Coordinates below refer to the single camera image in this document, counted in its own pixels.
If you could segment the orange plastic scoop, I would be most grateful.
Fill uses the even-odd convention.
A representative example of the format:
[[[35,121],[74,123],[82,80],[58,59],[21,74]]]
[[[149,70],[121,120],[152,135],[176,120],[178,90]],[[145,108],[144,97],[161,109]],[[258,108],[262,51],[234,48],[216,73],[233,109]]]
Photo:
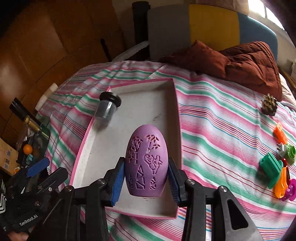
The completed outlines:
[[[274,186],[274,193],[276,198],[281,199],[285,196],[285,192],[288,188],[287,184],[287,168],[283,167],[281,170],[280,178]]]

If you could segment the purple carved egg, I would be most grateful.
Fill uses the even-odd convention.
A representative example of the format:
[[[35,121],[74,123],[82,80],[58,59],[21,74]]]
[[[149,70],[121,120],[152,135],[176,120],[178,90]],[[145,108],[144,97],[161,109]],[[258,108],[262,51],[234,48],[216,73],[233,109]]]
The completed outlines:
[[[130,195],[161,197],[167,181],[168,150],[162,133],[141,125],[131,135],[125,154],[125,180]]]

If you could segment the green plastic holder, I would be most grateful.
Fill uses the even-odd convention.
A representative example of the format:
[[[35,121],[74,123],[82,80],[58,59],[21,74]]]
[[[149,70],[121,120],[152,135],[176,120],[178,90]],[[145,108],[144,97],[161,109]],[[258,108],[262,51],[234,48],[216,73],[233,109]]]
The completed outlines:
[[[276,185],[281,176],[283,162],[281,160],[277,160],[271,152],[268,152],[259,161],[259,165],[269,178],[268,189],[272,189]]]

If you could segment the magenta plastic funnel cup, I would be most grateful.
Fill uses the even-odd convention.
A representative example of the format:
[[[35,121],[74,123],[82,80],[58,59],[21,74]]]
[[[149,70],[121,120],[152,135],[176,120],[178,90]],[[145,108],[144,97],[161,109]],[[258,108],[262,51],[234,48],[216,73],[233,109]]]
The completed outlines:
[[[291,179],[288,185],[288,188],[285,191],[284,197],[281,198],[281,201],[286,201],[286,200],[294,201],[295,198],[296,198],[296,180]]]

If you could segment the brown pine cone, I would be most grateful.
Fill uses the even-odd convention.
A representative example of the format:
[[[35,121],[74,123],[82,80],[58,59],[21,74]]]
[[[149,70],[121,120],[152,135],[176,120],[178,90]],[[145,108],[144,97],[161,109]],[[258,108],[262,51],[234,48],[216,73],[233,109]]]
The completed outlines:
[[[263,96],[261,101],[262,113],[269,116],[275,116],[276,110],[278,108],[278,103],[276,98],[274,98],[269,93]]]

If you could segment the rust brown quilted blanket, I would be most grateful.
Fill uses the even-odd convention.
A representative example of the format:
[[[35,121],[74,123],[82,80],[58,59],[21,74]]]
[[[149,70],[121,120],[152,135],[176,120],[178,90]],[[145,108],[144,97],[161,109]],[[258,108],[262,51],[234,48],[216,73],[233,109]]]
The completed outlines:
[[[265,42],[255,41],[215,51],[200,41],[159,62],[232,81],[282,100],[282,87],[275,57]]]

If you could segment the orange cube block toy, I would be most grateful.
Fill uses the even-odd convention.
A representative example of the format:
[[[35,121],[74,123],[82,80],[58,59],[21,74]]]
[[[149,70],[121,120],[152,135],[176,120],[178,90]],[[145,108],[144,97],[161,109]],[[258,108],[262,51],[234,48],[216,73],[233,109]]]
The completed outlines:
[[[274,130],[273,135],[278,140],[279,143],[282,143],[286,145],[288,143],[287,136],[285,135],[285,132],[283,131],[283,127],[281,123],[277,123]]]

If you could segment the orange fruit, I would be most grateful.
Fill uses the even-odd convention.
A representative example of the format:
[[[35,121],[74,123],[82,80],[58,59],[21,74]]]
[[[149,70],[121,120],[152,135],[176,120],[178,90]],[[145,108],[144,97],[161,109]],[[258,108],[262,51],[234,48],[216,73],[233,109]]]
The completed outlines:
[[[26,145],[23,146],[23,153],[25,155],[30,155],[30,154],[32,154],[32,152],[33,152],[33,148],[32,148],[31,145],[26,144]]]

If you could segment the green plug-in device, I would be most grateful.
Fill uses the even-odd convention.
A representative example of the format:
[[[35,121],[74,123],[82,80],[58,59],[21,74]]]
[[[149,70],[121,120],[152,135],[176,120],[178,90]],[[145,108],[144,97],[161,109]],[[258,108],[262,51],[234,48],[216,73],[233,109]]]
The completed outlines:
[[[293,145],[280,143],[277,145],[277,150],[279,156],[285,158],[290,166],[295,163],[295,147]]]

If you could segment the white tray with pink rim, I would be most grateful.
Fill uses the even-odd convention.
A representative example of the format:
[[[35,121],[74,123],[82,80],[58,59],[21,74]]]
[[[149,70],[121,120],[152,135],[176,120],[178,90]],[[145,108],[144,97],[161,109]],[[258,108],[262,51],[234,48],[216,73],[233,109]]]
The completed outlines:
[[[93,118],[76,157],[70,184],[90,185],[124,157],[126,170],[112,211],[129,216],[173,219],[178,207],[166,178],[167,159],[183,165],[175,84],[171,78],[133,81],[108,89],[121,106],[107,124]]]

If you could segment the dark bottle with gold neck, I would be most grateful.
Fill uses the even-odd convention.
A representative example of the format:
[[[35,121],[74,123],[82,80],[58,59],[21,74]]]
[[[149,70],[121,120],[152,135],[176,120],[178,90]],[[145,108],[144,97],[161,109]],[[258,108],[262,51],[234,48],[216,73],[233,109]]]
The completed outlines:
[[[17,98],[14,98],[11,102],[10,110],[34,133],[43,136],[46,140],[49,140],[49,129],[46,128],[35,116],[33,116]]]

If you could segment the clear jar with black lid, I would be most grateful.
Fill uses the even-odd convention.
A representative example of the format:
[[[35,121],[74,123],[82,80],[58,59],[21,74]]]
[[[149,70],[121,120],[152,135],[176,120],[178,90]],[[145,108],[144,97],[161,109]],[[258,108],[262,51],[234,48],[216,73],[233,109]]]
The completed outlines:
[[[99,96],[95,117],[110,121],[115,111],[121,106],[121,98],[113,92],[105,91]]]

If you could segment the grey yellow blue headboard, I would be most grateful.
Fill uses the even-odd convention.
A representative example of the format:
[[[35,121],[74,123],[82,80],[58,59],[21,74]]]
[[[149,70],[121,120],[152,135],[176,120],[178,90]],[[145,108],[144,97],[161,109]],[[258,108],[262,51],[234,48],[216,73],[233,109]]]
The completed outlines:
[[[174,4],[148,11],[149,48],[152,60],[201,41],[220,51],[243,43],[262,41],[278,56],[274,31],[236,11],[201,4]]]

